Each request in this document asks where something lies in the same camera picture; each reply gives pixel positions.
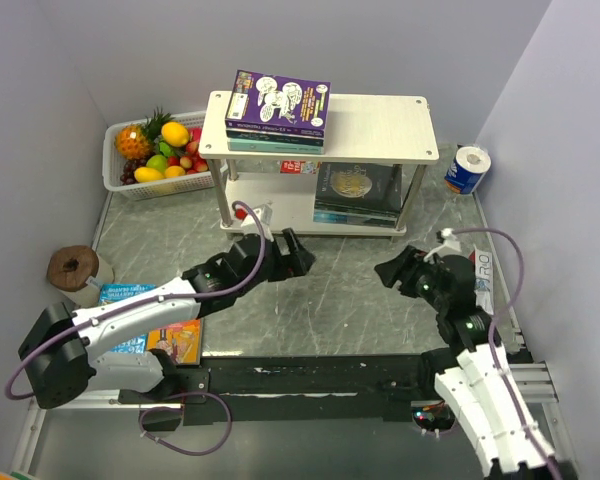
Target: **fruit basket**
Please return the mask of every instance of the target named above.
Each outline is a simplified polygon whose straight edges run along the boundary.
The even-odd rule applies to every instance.
[[[187,128],[202,127],[205,112],[190,112],[173,115],[173,119]],[[102,178],[104,186],[111,192],[118,192],[132,200],[143,200],[146,198],[161,197],[174,193],[190,192],[203,188],[213,187],[211,173],[202,172],[182,177],[167,178],[148,183],[137,183],[124,185],[120,180],[126,159],[118,153],[115,147],[115,138],[118,132],[128,125],[142,123],[144,120],[124,122],[111,125],[104,136],[104,147],[102,155]],[[222,162],[222,173],[227,170],[226,162]]]

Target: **shelf top board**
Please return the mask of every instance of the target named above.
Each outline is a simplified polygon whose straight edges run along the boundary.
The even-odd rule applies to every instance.
[[[200,139],[206,159],[310,160],[431,165],[438,161],[429,104],[424,97],[339,95],[329,99],[324,155],[232,152],[224,118],[231,92],[211,92]]]

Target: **wire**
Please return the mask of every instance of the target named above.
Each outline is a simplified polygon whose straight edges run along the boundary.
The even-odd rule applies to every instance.
[[[496,366],[496,368],[499,371],[502,371],[502,364],[500,363],[500,359],[498,358],[498,355],[496,353],[496,348],[497,348],[496,341],[495,341],[496,325],[500,322],[502,316],[509,311],[509,309],[513,306],[513,304],[516,302],[516,300],[518,300],[518,297],[520,296],[520,291],[522,290],[522,283],[524,282],[524,257],[522,256],[522,250],[520,250],[520,247],[518,246],[516,241],[513,239],[513,237],[511,237],[511,235],[509,235],[506,232],[503,232],[502,230],[498,230],[496,228],[489,228],[489,227],[458,228],[458,229],[453,229],[453,233],[455,235],[459,235],[462,233],[494,233],[496,235],[500,235],[501,237],[504,237],[505,239],[507,239],[509,241],[509,243],[511,244],[511,246],[513,247],[513,249],[516,251],[516,255],[518,257],[518,268],[519,268],[518,283],[516,284],[516,289],[514,290],[513,295],[511,296],[511,298],[509,299],[507,304],[504,307],[502,307],[500,310],[498,310],[495,313],[495,315],[493,315],[493,317],[491,318],[491,325],[489,325],[489,334],[488,334],[489,349],[491,350],[491,356],[493,357],[494,365]],[[525,419],[524,412],[522,410],[522,405],[518,401],[518,397],[515,394],[515,391],[513,390],[513,386],[511,385],[511,382],[509,381],[509,379],[507,378],[506,375],[501,375],[501,378],[504,381],[504,385],[505,385],[507,391],[509,392],[509,395],[511,396],[511,401],[513,402],[513,407],[515,408],[516,413],[518,414],[518,418],[520,419],[520,424],[522,425],[522,429],[525,431],[527,437],[529,438],[529,441],[531,442],[533,447],[536,449],[536,451],[538,452],[540,457],[546,463],[547,469],[549,470],[549,473],[551,473],[551,476],[553,477],[553,479],[554,480],[562,480],[562,475],[560,474],[560,471],[558,470],[558,466],[556,464],[555,459],[553,457],[550,457],[549,455],[547,455],[547,453],[542,448],[542,445],[540,445],[540,442],[538,442],[538,439],[535,437],[533,431],[531,430],[531,427],[529,425],[527,425],[527,421]]]
[[[256,227],[258,228],[258,234],[260,235],[260,251],[258,252],[258,259],[256,260],[256,263],[253,266],[253,269],[251,270],[251,272],[249,272],[249,275],[247,275],[241,282],[237,283],[233,287],[227,288],[225,290],[219,290],[217,292],[177,293],[177,294],[166,294],[166,295],[154,295],[153,297],[144,298],[142,300],[137,300],[135,302],[120,306],[119,308],[110,310],[110,311],[102,313],[100,315],[95,315],[94,317],[90,318],[89,321],[80,323],[78,325],[74,325],[73,327],[60,332],[59,334],[51,337],[49,340],[42,343],[42,345],[35,348],[29,355],[27,355],[24,358],[24,360],[22,360],[22,363],[20,363],[18,368],[16,368],[16,370],[13,372],[13,374],[7,380],[7,384],[4,387],[5,396],[10,400],[24,400],[24,399],[33,397],[33,395],[34,395],[33,392],[13,393],[13,384],[15,383],[15,381],[18,378],[18,376],[20,375],[20,373],[26,367],[28,367],[31,364],[31,362],[33,362],[33,360],[36,359],[36,357],[38,357],[41,353],[43,353],[45,350],[47,350],[50,346],[55,345],[60,340],[68,337],[69,335],[80,332],[81,330],[84,330],[85,328],[92,326],[93,320],[102,322],[104,320],[108,320],[109,318],[111,318],[113,316],[119,315],[119,314],[127,312],[129,310],[133,310],[133,309],[141,307],[143,305],[147,305],[149,303],[162,302],[164,300],[172,300],[172,299],[204,300],[207,298],[214,298],[214,297],[220,297],[223,295],[230,295],[234,292],[237,292],[241,288],[245,287],[256,276],[256,274],[258,273],[258,270],[260,269],[260,266],[262,265],[262,262],[264,261],[266,243],[265,243],[265,236],[264,236],[264,228],[262,227],[262,223],[260,222],[260,219],[255,214],[255,212],[253,210],[251,210],[251,208],[244,202],[235,201],[235,202],[233,202],[232,207],[235,209],[236,205],[244,208],[247,211],[247,213],[249,215],[251,215],[251,217],[253,217]]]
[[[170,397],[167,397],[166,400],[174,400],[176,398],[185,398],[185,397],[193,397],[193,396],[213,398],[216,402],[218,402],[222,406],[222,408],[224,409],[224,413],[227,416],[227,426],[224,429],[224,434],[222,435],[222,438],[220,438],[218,443],[216,443],[213,447],[208,448],[207,450],[201,450],[201,451],[185,450],[184,448],[176,447],[172,443],[169,443],[169,442],[163,440],[162,438],[157,437],[157,436],[153,435],[152,433],[149,433],[144,428],[144,425],[142,424],[144,417],[146,417],[147,415],[149,415],[152,412],[182,413],[182,408],[154,407],[154,408],[150,408],[149,410],[145,410],[144,412],[142,412],[142,414],[138,418],[138,425],[140,426],[140,431],[142,432],[140,434],[140,436],[147,437],[148,439],[153,440],[156,443],[159,443],[163,447],[167,447],[169,450],[173,450],[174,452],[181,453],[183,455],[188,455],[190,457],[202,457],[204,455],[209,455],[210,453],[217,451],[220,447],[222,447],[222,445],[224,445],[224,442],[226,442],[227,439],[229,438],[229,434],[231,433],[231,427],[233,426],[233,421],[231,419],[231,411],[229,410],[229,406],[218,395],[215,395],[210,392],[178,393],[176,395],[171,395]]]

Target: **gray wall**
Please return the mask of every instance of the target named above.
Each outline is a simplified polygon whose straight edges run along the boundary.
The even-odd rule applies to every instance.
[[[475,140],[549,0],[39,0],[107,122],[204,109],[237,68],[428,97]]]
[[[4,383],[24,335],[60,298],[47,262],[90,241],[104,199],[105,122],[59,45],[35,2],[0,1],[0,469],[27,407],[3,397]]]
[[[549,363],[582,478],[600,479],[600,1],[551,3],[479,142],[495,161],[489,224],[526,253],[525,338]]]

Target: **stack of books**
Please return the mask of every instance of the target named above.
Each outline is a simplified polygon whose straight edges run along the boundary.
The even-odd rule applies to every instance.
[[[324,153],[330,82],[238,70],[225,116],[229,150]]]
[[[402,206],[402,167],[322,163],[313,221],[393,228]]]

